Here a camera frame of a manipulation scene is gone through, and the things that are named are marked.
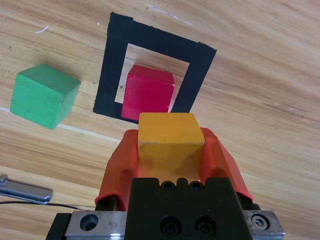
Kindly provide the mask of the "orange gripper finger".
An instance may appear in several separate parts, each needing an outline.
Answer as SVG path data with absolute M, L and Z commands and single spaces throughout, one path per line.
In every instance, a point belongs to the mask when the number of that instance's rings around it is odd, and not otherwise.
M 138 131 L 127 130 L 105 169 L 98 197 L 97 211 L 126 211 L 132 180 L 138 174 Z
M 249 193 L 235 159 L 208 128 L 201 128 L 205 143 L 199 179 L 205 183 L 207 178 L 228 178 L 243 210 L 259 210 L 254 197 Z

